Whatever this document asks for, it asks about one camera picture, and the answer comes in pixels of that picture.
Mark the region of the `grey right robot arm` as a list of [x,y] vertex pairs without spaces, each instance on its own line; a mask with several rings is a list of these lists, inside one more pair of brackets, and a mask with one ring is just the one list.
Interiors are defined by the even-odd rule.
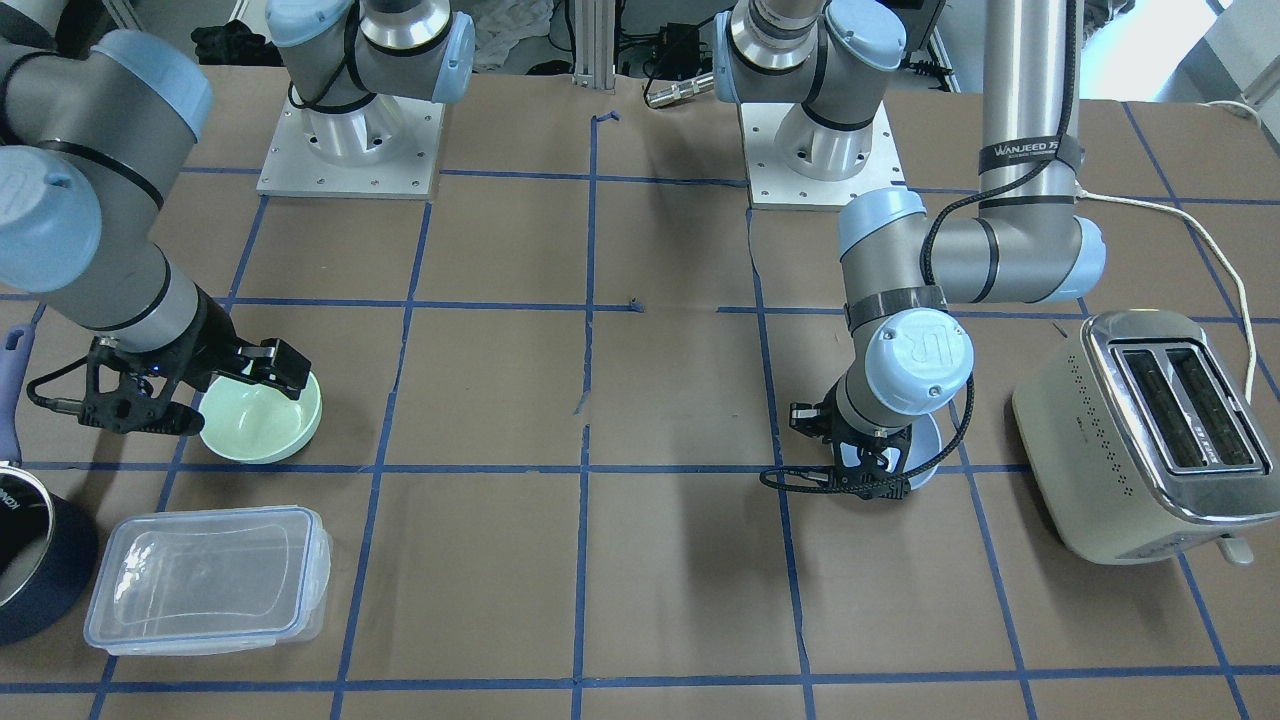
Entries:
[[[3,283],[91,333],[68,365],[78,398],[29,401],[118,434],[192,436],[177,402],[219,378],[296,401],[311,364],[284,340],[238,336],[228,313],[148,233],[212,108],[212,86],[170,44],[104,35],[83,58],[55,47],[61,1],[3,4]],[[289,74],[259,187],[276,196],[425,195],[428,109],[458,102],[474,19],[448,1],[270,1]]]

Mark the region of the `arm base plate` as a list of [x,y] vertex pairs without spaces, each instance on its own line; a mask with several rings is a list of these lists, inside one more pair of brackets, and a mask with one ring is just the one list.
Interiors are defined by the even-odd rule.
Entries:
[[755,210],[838,211],[873,190],[906,184],[884,105],[855,131],[819,126],[787,102],[745,102],[739,119]]
[[269,197],[429,200],[445,111],[387,95],[346,114],[285,104],[256,188]]

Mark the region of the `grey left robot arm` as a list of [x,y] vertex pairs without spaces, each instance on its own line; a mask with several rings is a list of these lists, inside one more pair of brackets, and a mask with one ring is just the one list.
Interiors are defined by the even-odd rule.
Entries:
[[[855,193],[837,219],[844,315],[855,356],[818,404],[788,424],[829,447],[823,468],[763,471],[772,489],[904,498],[960,445],[964,413],[942,445],[934,414],[975,397],[975,350],[951,304],[1055,304],[1098,282],[1106,246],[1079,217],[1083,159],[1078,1],[991,1],[986,10],[979,188],[934,217],[919,193],[886,184]],[[714,18],[713,74],[723,102],[794,105],[790,137],[814,179],[858,173],[823,150],[873,143],[906,31],[877,1],[739,1]]]

